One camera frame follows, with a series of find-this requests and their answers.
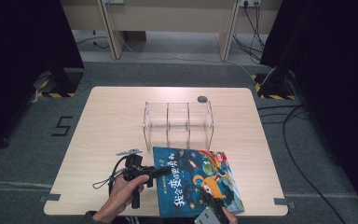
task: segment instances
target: cable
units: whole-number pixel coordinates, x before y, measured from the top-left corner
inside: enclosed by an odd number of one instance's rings
[[[251,47],[248,47],[246,46],[245,44],[243,44],[242,42],[240,42],[240,40],[238,39],[237,35],[233,35],[234,37],[234,40],[237,42],[238,46],[240,47],[241,50],[245,51],[247,54],[249,54],[249,56],[251,57],[251,60],[252,62],[254,63],[257,63],[257,64],[260,64],[260,57],[258,57],[257,55],[255,55],[253,52],[252,52],[252,48]],[[259,53],[262,53],[261,50],[258,50],[258,49],[253,49],[253,51],[256,51],[256,52],[259,52]]]
[[[92,44],[93,45],[96,45],[96,46],[98,46],[98,47],[100,47],[101,49],[107,49],[107,48],[109,48],[109,45],[108,46],[106,46],[106,47],[103,47],[103,46],[101,46],[101,45],[99,45],[97,42],[92,42]]]
[[[91,39],[96,39],[96,38],[106,38],[106,36],[94,36],[94,37],[86,38],[86,39],[81,40],[81,41],[76,42],[76,43],[77,43],[77,44],[81,44],[81,43],[83,43],[83,42],[86,42],[86,41],[91,40]]]
[[[121,163],[123,160],[125,160],[125,159],[127,159],[127,158],[128,158],[128,156],[125,156],[125,157],[120,158],[120,160],[118,160],[118,162],[116,163],[115,168],[113,169],[112,175],[109,176],[109,178],[107,178],[107,179],[105,179],[105,180],[103,180],[103,181],[100,181],[100,182],[97,182],[97,183],[92,184],[92,187],[95,188],[95,189],[100,189],[100,188],[101,188],[103,185],[105,185],[108,181],[111,181],[111,183],[112,183],[112,185],[113,185],[113,182],[115,182],[115,178],[116,178],[116,169],[117,169],[117,167],[120,165],[120,163]]]
[[[292,118],[310,119],[310,118],[304,118],[304,117],[299,116],[300,114],[304,114],[304,113],[306,113],[306,111],[298,112],[298,113],[294,114],[294,115],[292,116]],[[287,116],[288,114],[280,114],[280,113],[277,113],[277,114],[267,114],[267,115],[260,115],[259,117],[260,117],[260,118],[265,118],[265,117],[276,116],[276,115],[285,115],[285,116]]]
[[[310,186],[322,197],[322,199],[330,206],[330,208],[333,210],[333,212],[337,215],[337,217],[339,218],[339,220],[345,224],[345,220],[342,218],[342,216],[338,213],[337,209],[324,197],[324,195],[316,188],[316,186],[314,186],[310,180],[305,176],[305,174],[303,173],[303,171],[301,170],[301,168],[298,166],[295,158],[293,157],[292,151],[290,150],[289,145],[287,144],[287,139],[286,139],[286,123],[287,120],[289,120],[292,116],[293,113],[295,113],[295,111],[297,109],[299,109],[302,105],[298,105],[296,106],[286,117],[286,119],[283,122],[283,126],[282,126],[282,134],[283,134],[283,141],[284,141],[284,145],[286,147],[286,150],[290,156],[290,159],[292,160],[294,166],[297,168],[297,170],[300,172],[300,174],[304,177],[304,179],[310,184]]]
[[[259,107],[257,110],[263,110],[263,109],[273,109],[273,108],[285,108],[285,107],[297,107],[300,105],[273,105],[273,106],[265,106],[265,107]]]
[[[258,7],[258,3],[255,4],[256,8],[255,8],[255,12],[256,12],[256,28],[254,27],[251,18],[249,17],[248,11],[246,10],[247,6],[244,7],[245,10],[245,15],[248,18],[248,21],[250,22],[251,26],[252,26],[252,30],[254,31],[254,38],[257,40],[257,42],[260,44],[260,46],[262,47],[262,49],[264,48],[264,43],[261,40],[260,34],[258,33],[258,23],[259,23],[259,17],[260,17],[260,7]]]

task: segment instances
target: book cover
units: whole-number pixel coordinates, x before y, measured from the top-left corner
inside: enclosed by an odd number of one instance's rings
[[[198,216],[205,209],[202,190],[222,199],[228,211],[244,211],[224,152],[153,147],[153,154],[156,168],[171,167],[156,179],[161,217]]]

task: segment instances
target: black curtain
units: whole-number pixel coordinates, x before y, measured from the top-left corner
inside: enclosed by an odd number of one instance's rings
[[[59,0],[0,1],[0,139],[44,71],[84,68]]]
[[[268,36],[262,64],[276,66],[309,1],[283,0]],[[358,193],[358,1],[314,0],[318,6],[307,35],[290,52],[295,84],[329,150]]]

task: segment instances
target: acrylic divider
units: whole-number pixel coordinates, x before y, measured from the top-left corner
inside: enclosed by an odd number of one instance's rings
[[[144,135],[152,147],[208,149],[213,137],[211,102],[145,103]]]

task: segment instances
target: human hand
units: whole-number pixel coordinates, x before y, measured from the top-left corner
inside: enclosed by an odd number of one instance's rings
[[[149,179],[148,175],[140,175],[127,182],[123,175],[115,179],[115,184],[110,192],[109,199],[94,216],[95,221],[112,223],[115,217],[124,212],[132,202],[132,192],[139,187],[139,192],[144,190],[144,183]]]
[[[238,220],[225,207],[222,207],[223,213],[226,215],[229,224],[238,224]]]

